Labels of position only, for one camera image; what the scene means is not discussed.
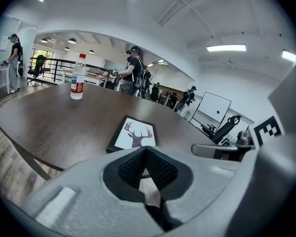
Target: whiteboard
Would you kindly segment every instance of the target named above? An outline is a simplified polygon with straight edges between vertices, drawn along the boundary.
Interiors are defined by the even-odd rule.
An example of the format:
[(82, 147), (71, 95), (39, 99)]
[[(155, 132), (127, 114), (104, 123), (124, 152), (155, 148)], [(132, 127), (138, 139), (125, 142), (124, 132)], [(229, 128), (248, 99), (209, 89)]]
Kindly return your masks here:
[(228, 99), (205, 92), (202, 102), (197, 109), (221, 123), (230, 106), (230, 103), (231, 101)]

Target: floor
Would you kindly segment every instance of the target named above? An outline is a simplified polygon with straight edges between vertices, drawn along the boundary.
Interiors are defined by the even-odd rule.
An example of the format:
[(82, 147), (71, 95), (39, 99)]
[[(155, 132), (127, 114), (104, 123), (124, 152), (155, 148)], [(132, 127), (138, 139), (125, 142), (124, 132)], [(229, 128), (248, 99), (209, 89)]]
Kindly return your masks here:
[[(16, 101), (28, 94), (52, 87), (44, 83), (38, 86), (27, 87), (26, 81), (21, 81), (21, 90), (0, 99), (0, 107), (8, 102)], [(51, 176), (60, 174), (46, 165), (39, 165)], [(8, 138), (0, 131), (0, 195), (7, 198), (17, 206), (21, 206), (25, 198), (45, 182), (23, 160), (12, 146)], [(145, 193), (146, 204), (160, 205), (160, 192), (151, 178), (141, 180), (139, 190)]]

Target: cap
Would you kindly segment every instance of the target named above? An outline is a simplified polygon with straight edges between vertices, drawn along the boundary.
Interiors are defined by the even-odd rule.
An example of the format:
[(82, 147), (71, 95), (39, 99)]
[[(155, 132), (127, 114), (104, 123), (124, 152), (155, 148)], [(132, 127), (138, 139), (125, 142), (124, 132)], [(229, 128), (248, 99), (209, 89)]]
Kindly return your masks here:
[(8, 37), (8, 39), (11, 39), (12, 37), (18, 37), (16, 34), (12, 34), (10, 37)]
[(133, 46), (131, 49), (130, 49), (130, 51), (131, 52), (133, 52), (133, 51), (138, 51), (138, 52), (140, 52), (141, 51), (141, 49), (140, 49), (140, 47), (138, 47), (138, 46)]

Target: ceiling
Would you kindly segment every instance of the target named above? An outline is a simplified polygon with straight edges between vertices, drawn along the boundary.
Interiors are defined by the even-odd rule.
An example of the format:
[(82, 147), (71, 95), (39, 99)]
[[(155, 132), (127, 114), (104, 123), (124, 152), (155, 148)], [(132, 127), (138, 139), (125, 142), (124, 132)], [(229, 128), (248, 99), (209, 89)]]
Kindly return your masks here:
[[(47, 38), (48, 42), (43, 43), (40, 40)], [(77, 43), (68, 43), (70, 38), (75, 38)], [(102, 34), (81, 32), (81, 31), (68, 31), (36, 35), (35, 44), (47, 46), (57, 50), (65, 51), (65, 47), (69, 47), (70, 51), (83, 52), (90, 55), (89, 50), (94, 51), (94, 55), (103, 57), (107, 60), (126, 64), (126, 58), (129, 56), (126, 51), (129, 50), (133, 43), (126, 42), (111, 36)], [(148, 65), (151, 62), (160, 60), (160, 57), (155, 54), (144, 50), (144, 64)]]
[[(68, 3), (70, 8), (74, 0), (45, 1)], [(81, 3), (94, 7), (105, 6), (103, 1), (81, 0)], [(248, 70), (276, 79), (282, 79), (292, 68), (292, 63), (282, 59), (281, 53), (283, 49), (296, 53), (296, 37), (288, 18), (273, 0), (105, 1), (110, 6), (138, 8), (142, 14), (159, 26), (176, 33), (183, 38), (183, 45), (187, 46), (189, 53), (197, 57), (200, 67)], [(105, 46), (123, 52), (127, 45), (123, 40), (96, 34), (101, 42), (99, 43), (94, 34), (77, 33), (65, 33), (67, 36), (53, 33), (50, 37), (58, 38), (59, 34), (59, 40), (63, 41), (67, 37), (74, 37), (79, 40), (74, 48), (83, 48), (79, 51), (86, 51), (89, 48), (100, 49), (100, 46)], [(218, 44), (245, 44), (247, 51), (213, 53), (207, 51), (207, 46)], [(144, 62), (147, 64), (158, 58), (147, 51)]]

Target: deer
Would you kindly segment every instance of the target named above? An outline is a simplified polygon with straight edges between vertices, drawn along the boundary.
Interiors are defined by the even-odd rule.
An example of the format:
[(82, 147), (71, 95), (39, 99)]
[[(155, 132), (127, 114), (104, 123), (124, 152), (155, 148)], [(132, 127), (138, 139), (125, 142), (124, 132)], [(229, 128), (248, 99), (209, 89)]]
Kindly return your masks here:
[(144, 139), (144, 138), (152, 138), (152, 133), (148, 129), (148, 127), (146, 127), (147, 134), (148, 134), (147, 136), (143, 136), (142, 132), (140, 132), (140, 134), (141, 134), (140, 137), (136, 136), (135, 131), (131, 132), (129, 130), (129, 128), (131, 128), (131, 124), (132, 124), (132, 122), (126, 123), (124, 129), (128, 132), (128, 136), (133, 138), (132, 148), (141, 147), (142, 146), (142, 139)]

